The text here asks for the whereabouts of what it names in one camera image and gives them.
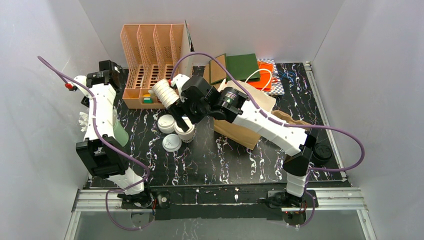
white wire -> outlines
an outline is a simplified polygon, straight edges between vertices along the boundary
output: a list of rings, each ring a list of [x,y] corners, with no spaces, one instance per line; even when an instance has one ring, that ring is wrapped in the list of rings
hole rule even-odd
[[[261,89],[261,91],[263,91],[267,86],[268,86],[268,84],[270,84],[270,82],[271,82],[271,80],[273,79],[273,73],[270,71],[270,70],[268,70],[268,69],[266,69],[266,68],[261,68],[261,69],[258,69],[258,70],[256,70],[256,71],[254,71],[247,79],[246,79],[246,81],[244,81],[245,83],[247,83],[248,82],[248,80],[255,74],[255,73],[257,73],[257,72],[259,72],[259,71],[267,71],[268,73],[269,73],[269,81],[268,81],[268,83],[265,85],[265,86],[263,86],[263,88]]]

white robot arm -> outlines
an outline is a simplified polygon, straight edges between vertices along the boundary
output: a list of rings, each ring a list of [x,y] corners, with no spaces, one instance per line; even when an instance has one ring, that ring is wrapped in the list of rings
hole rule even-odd
[[[170,88],[178,89],[178,94]],[[281,122],[285,121],[254,106],[243,92],[232,87],[218,91],[200,76],[178,74],[170,85],[163,79],[152,90],[184,131],[188,127],[181,119],[183,115],[187,115],[193,124],[205,116],[212,116],[250,129],[279,146],[288,155],[283,164],[287,172],[286,192],[297,198],[296,201],[303,197],[309,160],[316,142],[311,132],[284,126]]]
[[[116,90],[118,85],[116,80],[119,76],[117,67],[113,67],[113,62],[109,62],[109,69],[93,72],[87,76],[79,75],[74,78],[75,81],[88,87],[91,92],[96,96],[96,111],[95,118],[97,123],[97,130],[113,146],[122,149],[127,143],[126,140],[117,139],[115,137],[114,126],[120,124],[113,114],[114,100],[116,97]],[[108,149],[103,145],[95,133],[93,125],[94,118],[94,99],[91,98],[89,93],[77,84],[68,83],[67,86],[70,90],[78,88],[83,94],[85,102],[84,105],[89,107],[88,126],[82,142],[76,144],[76,151],[80,156],[82,162],[87,167],[92,176],[99,176],[103,179],[110,180],[118,185],[121,189],[139,182],[142,177],[137,175],[130,167],[128,160],[116,154],[116,152]],[[145,190],[143,182],[125,190],[126,195],[137,195]]]

green item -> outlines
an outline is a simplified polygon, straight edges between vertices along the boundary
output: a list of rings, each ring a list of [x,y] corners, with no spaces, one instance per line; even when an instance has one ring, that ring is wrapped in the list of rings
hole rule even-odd
[[[145,98],[143,98],[143,103],[144,104],[152,104],[153,100],[152,100],[151,97],[145,97]]]
[[[246,80],[248,77],[259,70],[256,54],[244,54],[235,56],[226,56],[225,67],[236,80]],[[249,82],[258,82],[261,80],[261,74],[255,73]]]
[[[115,125],[113,126],[113,135],[115,135],[116,141],[124,147],[128,143],[128,132],[122,127],[118,119],[115,119]]]

white cup lid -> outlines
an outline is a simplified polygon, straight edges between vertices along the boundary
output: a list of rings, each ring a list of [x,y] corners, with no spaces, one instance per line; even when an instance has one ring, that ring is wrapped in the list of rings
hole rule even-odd
[[[186,116],[183,116],[182,119],[184,119],[184,122],[188,126],[187,132],[184,132],[183,129],[181,129],[181,127],[179,127],[177,125],[177,123],[175,123],[175,132],[178,133],[178,134],[182,134],[182,135],[189,134],[189,133],[193,132],[193,130],[195,129],[195,126],[193,126],[193,124],[190,121],[190,119],[188,117],[186,117]]]
[[[172,115],[166,114],[159,117],[159,120],[157,120],[157,124],[160,128],[167,129],[175,124],[175,119],[172,117]]]
[[[163,138],[162,146],[170,153],[178,151],[181,147],[181,139],[177,134],[169,134]]]

red connector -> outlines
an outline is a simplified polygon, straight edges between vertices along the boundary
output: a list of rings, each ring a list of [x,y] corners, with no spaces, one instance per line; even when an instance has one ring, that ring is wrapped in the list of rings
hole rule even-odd
[[[65,87],[66,87],[67,89],[69,89],[69,91],[72,91],[72,90],[73,90],[73,88],[74,88],[74,86],[72,86],[72,84],[70,84],[70,83],[65,83]]]

